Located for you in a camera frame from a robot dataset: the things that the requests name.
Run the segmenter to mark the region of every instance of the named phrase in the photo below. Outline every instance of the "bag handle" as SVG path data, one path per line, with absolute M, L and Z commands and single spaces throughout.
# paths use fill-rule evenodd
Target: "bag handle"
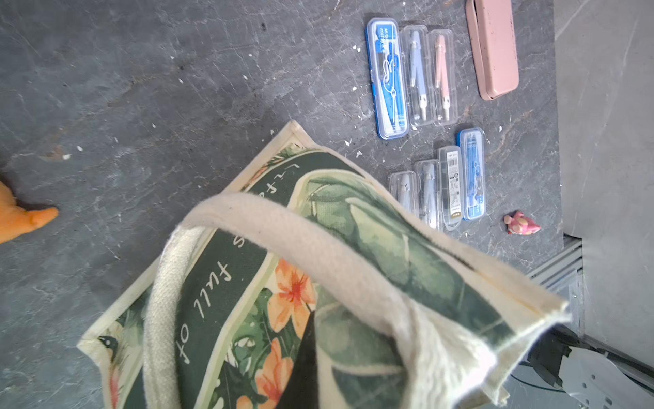
M 409 376 L 403 408 L 449 409 L 496 364 L 495 354 L 479 337 L 404 294 L 319 225 L 256 195 L 225 192 L 193 208 L 163 249 L 144 333 L 143 380 L 150 409 L 181 407 L 175 312 L 202 227 L 243 236 L 273 251 L 309 274 L 361 321 L 393 337 Z

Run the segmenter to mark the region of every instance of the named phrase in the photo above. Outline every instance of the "bird print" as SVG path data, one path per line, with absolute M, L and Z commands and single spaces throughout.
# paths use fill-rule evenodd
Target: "bird print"
M 118 406 L 118 394 L 120 392 L 118 381 L 120 379 L 124 356 L 121 353 L 122 350 L 119 348 L 116 338 L 109 335 L 102 335 L 97 337 L 97 339 L 107 348 L 109 354 L 109 393 L 111 396 L 111 408 L 116 409 Z

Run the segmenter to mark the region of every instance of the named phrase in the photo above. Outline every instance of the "tote bag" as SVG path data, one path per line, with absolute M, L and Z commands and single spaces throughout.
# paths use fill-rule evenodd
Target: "tote bag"
M 107 408 L 471 407 L 565 307 L 292 121 L 78 347 Z

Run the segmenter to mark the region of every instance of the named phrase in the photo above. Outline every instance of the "dark stone floor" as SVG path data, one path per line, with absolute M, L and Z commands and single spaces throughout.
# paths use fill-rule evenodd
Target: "dark stone floor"
M 77 340 L 291 118 L 382 182 L 482 127 L 489 214 L 455 236 L 523 271 L 555 254 L 552 0 L 513 11 L 521 83 L 488 102 L 463 0 L 0 1 L 0 177 L 61 211 L 0 245 L 0 406 L 100 406 Z M 380 14 L 454 31 L 457 125 L 377 137 L 364 26 Z M 516 209 L 542 231 L 507 235 Z

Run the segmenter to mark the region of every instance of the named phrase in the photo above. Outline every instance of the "small pink figurine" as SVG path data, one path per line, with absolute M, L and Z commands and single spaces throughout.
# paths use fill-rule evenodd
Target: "small pink figurine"
M 509 234 L 533 234 L 540 230 L 540 226 L 532 219 L 525 217 L 521 211 L 516 211 L 513 217 L 504 216 L 504 222 Z

